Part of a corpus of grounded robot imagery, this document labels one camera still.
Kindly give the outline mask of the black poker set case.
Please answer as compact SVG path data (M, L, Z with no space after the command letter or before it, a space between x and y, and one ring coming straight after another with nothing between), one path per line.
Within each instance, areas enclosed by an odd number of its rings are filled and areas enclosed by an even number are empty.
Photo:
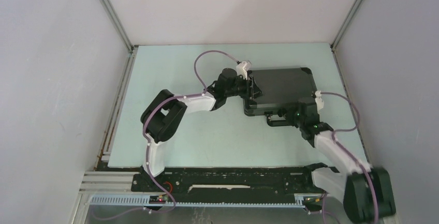
M250 98L243 101L244 114L265 116L271 127L288 126L284 119L287 110L317 91L307 67L250 70L248 78Z

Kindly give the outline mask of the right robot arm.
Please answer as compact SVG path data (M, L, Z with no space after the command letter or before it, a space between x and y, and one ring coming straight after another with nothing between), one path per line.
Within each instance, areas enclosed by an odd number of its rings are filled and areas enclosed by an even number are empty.
M314 101L294 103L282 108L278 115L298 128L310 145L324 154L337 169L314 169L301 178L304 190L318 188L339 200L353 223L378 222L396 214L391 178L383 167L373 167L362 161L336 137L334 129L320 121L319 105Z

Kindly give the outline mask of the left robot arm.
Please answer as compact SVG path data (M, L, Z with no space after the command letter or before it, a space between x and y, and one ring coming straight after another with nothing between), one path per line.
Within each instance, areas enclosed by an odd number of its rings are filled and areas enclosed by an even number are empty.
M144 185L151 191L162 188L164 178L161 173L165 169L167 142L176 133L184 115L217 110L230 97L254 100L262 95L262 90L250 73L238 74L231 68L224 69L201 93L175 95L167 89L161 90L140 119L142 134L147 141L142 165L147 173Z

